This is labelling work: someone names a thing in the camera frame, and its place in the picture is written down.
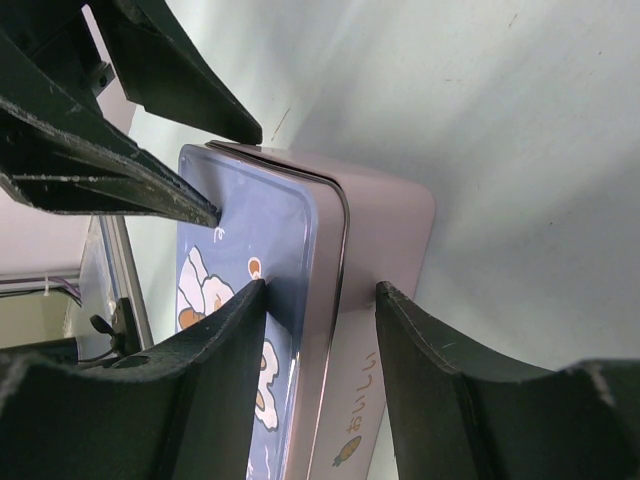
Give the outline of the aluminium frame rail left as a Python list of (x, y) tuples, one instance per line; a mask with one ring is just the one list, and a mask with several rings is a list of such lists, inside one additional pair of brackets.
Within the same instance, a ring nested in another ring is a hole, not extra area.
[(117, 303), (131, 304), (132, 323), (143, 350), (154, 345), (125, 220), (116, 216), (94, 216), (84, 246), (79, 270), (81, 307), (72, 322), (72, 331), (85, 342), (85, 355), (98, 355), (110, 348), (107, 335), (99, 334), (90, 317), (107, 321)]

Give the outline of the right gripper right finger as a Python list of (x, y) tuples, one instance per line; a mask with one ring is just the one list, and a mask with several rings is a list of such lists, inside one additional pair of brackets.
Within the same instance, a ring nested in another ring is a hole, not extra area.
[(558, 371), (503, 355), (376, 287), (376, 331), (402, 479), (635, 479), (639, 364)]

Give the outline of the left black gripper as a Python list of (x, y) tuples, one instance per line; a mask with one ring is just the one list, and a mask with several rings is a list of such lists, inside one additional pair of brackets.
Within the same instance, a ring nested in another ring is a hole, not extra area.
[[(1, 187), (59, 215), (157, 216), (215, 227), (221, 210), (106, 121), (115, 78), (87, 1), (1, 3)], [(104, 41), (126, 98), (146, 112), (249, 145), (262, 127), (164, 1), (106, 1)]]

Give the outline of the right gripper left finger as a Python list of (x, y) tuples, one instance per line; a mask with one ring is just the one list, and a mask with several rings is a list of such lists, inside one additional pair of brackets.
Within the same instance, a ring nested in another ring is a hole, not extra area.
[(266, 286), (108, 367), (1, 357), (5, 479), (241, 479), (249, 460)]

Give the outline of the silver tin lid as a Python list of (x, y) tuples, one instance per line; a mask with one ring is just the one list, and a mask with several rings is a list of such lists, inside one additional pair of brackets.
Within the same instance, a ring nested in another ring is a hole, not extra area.
[(256, 159), (187, 145), (180, 175), (222, 212), (177, 228), (175, 327), (267, 286), (265, 339), (246, 475), (305, 479), (336, 316), (345, 211), (329, 184)]

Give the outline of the lavender cookie tin box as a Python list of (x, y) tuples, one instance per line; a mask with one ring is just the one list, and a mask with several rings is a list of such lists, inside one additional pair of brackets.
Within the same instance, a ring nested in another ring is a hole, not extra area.
[(283, 479), (363, 479), (385, 407), (375, 294), (416, 290), (435, 203), (416, 183), (313, 154), (229, 145), (229, 154), (309, 190), (314, 245)]

